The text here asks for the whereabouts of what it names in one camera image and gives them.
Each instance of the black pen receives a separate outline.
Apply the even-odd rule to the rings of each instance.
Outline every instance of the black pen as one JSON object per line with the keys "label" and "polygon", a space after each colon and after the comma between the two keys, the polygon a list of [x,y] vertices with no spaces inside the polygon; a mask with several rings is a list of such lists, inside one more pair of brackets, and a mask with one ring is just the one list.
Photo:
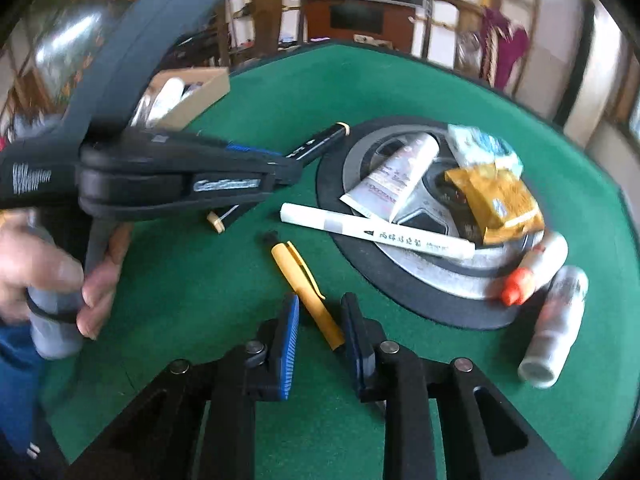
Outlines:
{"label": "black pen", "polygon": [[[302,162],[303,166],[307,166],[314,160],[324,155],[332,146],[348,136],[350,126],[347,123],[335,123],[329,126],[303,144],[293,150],[287,158],[293,158]],[[219,207],[211,211],[207,215],[207,220],[214,229],[223,233],[233,222],[238,220],[244,213],[254,208],[255,203],[238,204],[228,207]]]}

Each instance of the gray handle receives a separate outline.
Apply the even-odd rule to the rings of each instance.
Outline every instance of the gray handle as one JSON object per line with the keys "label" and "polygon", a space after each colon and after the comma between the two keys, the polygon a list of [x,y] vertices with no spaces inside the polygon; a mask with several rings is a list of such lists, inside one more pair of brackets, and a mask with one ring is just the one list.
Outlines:
{"label": "gray handle", "polygon": [[[91,272],[104,258],[109,245],[109,238],[117,222],[94,219],[91,225],[86,256],[84,259],[84,273]],[[51,234],[42,226],[30,225],[28,231],[43,240],[54,243]],[[40,354],[45,359],[62,359],[77,354],[82,349],[84,338],[78,330],[75,318],[78,310],[84,304],[80,290],[70,294],[60,294],[47,290],[27,289],[31,301],[37,308],[54,316],[66,315],[68,321],[58,321],[30,313],[31,338]]]}

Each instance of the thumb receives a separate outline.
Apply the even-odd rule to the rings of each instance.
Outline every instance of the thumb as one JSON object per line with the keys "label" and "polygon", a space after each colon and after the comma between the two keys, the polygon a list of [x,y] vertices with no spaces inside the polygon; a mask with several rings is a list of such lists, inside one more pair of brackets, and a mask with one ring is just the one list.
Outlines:
{"label": "thumb", "polygon": [[0,230],[0,281],[9,286],[73,292],[82,287],[82,265],[65,251],[20,229]]}

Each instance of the metal screw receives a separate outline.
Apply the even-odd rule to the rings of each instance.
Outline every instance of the metal screw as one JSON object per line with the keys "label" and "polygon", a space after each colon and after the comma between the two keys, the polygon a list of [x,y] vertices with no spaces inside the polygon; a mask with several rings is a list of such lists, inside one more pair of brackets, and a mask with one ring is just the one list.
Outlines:
{"label": "metal screw", "polygon": [[191,364],[187,361],[187,359],[176,359],[171,364],[169,364],[169,371],[172,374],[180,375],[185,373],[189,369],[189,366],[191,366]]}
{"label": "metal screw", "polygon": [[260,341],[251,340],[244,345],[244,350],[248,354],[259,354],[264,350],[264,345]]}
{"label": "metal screw", "polygon": [[380,343],[380,349],[385,354],[396,354],[400,349],[400,345],[395,341],[383,341]]}
{"label": "metal screw", "polygon": [[470,372],[474,369],[474,364],[471,362],[471,359],[467,359],[466,357],[457,358],[453,361],[453,365],[461,372]]}

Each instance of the blue sleeve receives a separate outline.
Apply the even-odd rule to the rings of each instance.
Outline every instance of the blue sleeve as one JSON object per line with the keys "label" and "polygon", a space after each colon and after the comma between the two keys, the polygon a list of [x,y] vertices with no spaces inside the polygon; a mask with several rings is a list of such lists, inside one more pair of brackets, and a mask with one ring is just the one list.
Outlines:
{"label": "blue sleeve", "polygon": [[43,364],[28,323],[5,326],[0,322],[0,433],[18,455],[31,442]]}

